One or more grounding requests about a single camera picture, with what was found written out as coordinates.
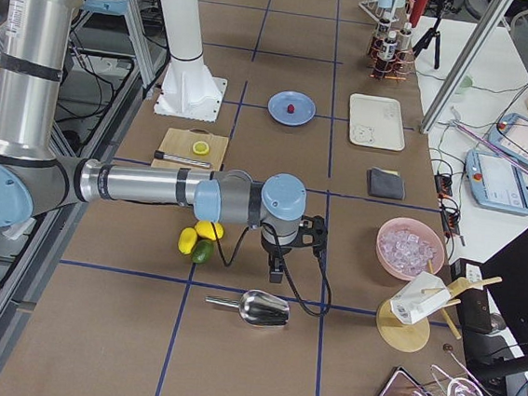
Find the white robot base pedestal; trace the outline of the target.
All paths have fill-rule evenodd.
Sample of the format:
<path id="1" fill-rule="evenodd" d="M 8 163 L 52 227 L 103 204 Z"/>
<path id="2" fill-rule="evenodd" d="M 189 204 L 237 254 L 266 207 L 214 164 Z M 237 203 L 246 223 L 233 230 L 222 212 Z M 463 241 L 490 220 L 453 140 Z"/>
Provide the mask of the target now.
<path id="1" fill-rule="evenodd" d="M 155 112 L 213 122 L 227 81 L 211 75 L 204 61 L 198 0 L 160 0 L 169 50 L 169 67 Z"/>

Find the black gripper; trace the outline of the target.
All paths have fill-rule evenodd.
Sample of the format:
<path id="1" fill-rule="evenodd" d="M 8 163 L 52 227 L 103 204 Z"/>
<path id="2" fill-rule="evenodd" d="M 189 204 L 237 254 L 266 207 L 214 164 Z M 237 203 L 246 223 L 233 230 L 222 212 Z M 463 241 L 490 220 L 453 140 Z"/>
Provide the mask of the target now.
<path id="1" fill-rule="evenodd" d="M 294 244 L 277 245 L 276 243 L 268 240 L 265 236 L 261 236 L 261 244 L 264 250 L 268 253 L 268 265 L 269 265 L 269 282 L 270 283 L 281 283 L 284 277 L 284 268 L 286 263 L 283 261 L 285 255 L 291 252 L 292 249 L 296 248 Z"/>

